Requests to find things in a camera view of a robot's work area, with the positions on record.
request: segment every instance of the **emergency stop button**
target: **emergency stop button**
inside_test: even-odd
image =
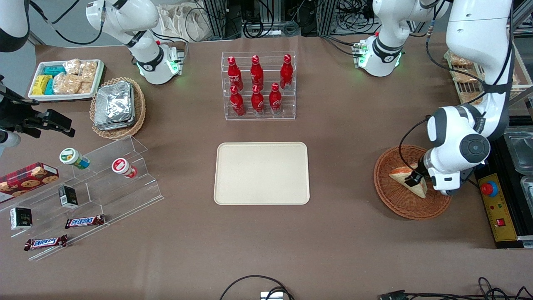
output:
[[[498,194],[498,186],[494,181],[488,181],[480,186],[481,193],[489,197],[495,197]]]

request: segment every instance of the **small black box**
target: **small black box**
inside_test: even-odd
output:
[[[33,225],[31,220],[31,209],[15,207],[10,210],[11,229],[30,229]]]
[[[78,198],[76,197],[76,190],[69,186],[59,187],[59,200],[61,200],[61,206],[66,208],[77,208]]]

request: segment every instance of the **round wicker basket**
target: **round wicker basket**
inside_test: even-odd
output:
[[[408,163],[416,163],[424,155],[426,149],[413,145],[403,145],[402,155]],[[374,185],[381,200],[396,214],[412,219],[425,220],[443,213],[450,205],[450,196],[435,191],[428,182],[426,198],[415,195],[396,180],[389,177],[392,169],[405,165],[398,147],[385,151],[374,167]]]
[[[136,134],[142,127],[142,124],[144,123],[144,118],[146,117],[146,101],[144,100],[144,94],[141,91],[141,88],[139,85],[135,82],[135,80],[131,78],[113,78],[109,81],[106,81],[102,84],[103,85],[111,85],[115,84],[119,81],[126,81],[133,85],[133,101],[135,101],[135,116],[137,118],[136,123],[132,127],[127,128],[119,128],[119,129],[113,129],[109,131],[100,130],[96,126],[93,126],[93,131],[96,132],[99,136],[103,138],[108,139],[121,139],[125,136],[134,135]],[[89,111],[89,117],[91,118],[91,121],[94,123],[94,110],[95,110],[95,103],[96,103],[96,95],[93,96],[93,99],[91,100],[91,110]]]

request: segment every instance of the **acrylic display stand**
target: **acrylic display stand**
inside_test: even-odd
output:
[[[10,209],[13,207],[31,209],[32,228],[24,231],[12,230],[11,237],[20,245],[21,251],[28,239],[57,238],[67,234],[68,242],[65,248],[50,247],[29,251],[30,260],[39,260],[61,249],[68,249],[79,240],[164,198],[141,156],[146,150],[139,141],[128,136],[85,154],[91,160],[85,170],[63,164],[58,167],[59,180],[3,203],[0,218],[9,219]],[[124,157],[137,168],[137,175],[133,179],[125,178],[111,170],[111,163],[119,157]],[[76,190],[79,204],[77,208],[69,209],[60,205],[61,185]],[[104,214],[106,219],[103,225],[65,229],[67,218],[101,214]]]
[[[293,84],[290,90],[280,89],[281,113],[273,115],[270,111],[269,94],[272,83],[279,83],[280,70],[283,65],[283,56],[290,54],[293,64]],[[264,97],[264,115],[255,116],[252,109],[252,78],[250,76],[250,69],[252,67],[252,56],[259,56],[261,67],[264,72],[264,88],[262,91]],[[230,101],[230,80],[228,78],[228,57],[235,57],[237,66],[240,68],[243,77],[244,89],[240,92],[246,107],[246,114],[238,116],[231,107]],[[224,98],[224,115],[226,120],[232,121],[252,121],[252,120],[294,120],[296,119],[296,52],[222,52],[222,96]]]

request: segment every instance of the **brown table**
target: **brown table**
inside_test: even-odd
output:
[[[440,57],[444,36],[431,49]],[[154,86],[126,47],[38,46],[37,61],[103,60],[106,79],[135,79],[147,99],[137,139],[165,199],[39,262],[0,226],[0,295],[6,299],[218,299],[234,279],[264,274],[297,299],[374,299],[387,291],[476,293],[477,278],[516,292],[533,288],[533,251],[496,250],[479,192],[466,184],[448,210],[427,221],[395,215],[378,198],[372,170],[381,153],[424,115],[458,103],[447,71],[410,38],[400,66],[375,78],[319,38],[190,45],[183,76]],[[222,51],[298,51],[296,121],[227,122]],[[66,147],[109,143],[91,130],[88,102],[46,104],[72,118],[76,137],[27,136],[0,159],[2,173],[32,162],[59,164]],[[213,201],[216,148],[227,141],[302,141],[311,200],[303,206],[219,206]],[[425,130],[407,143],[430,147]],[[228,299],[257,299],[269,282],[236,285]]]

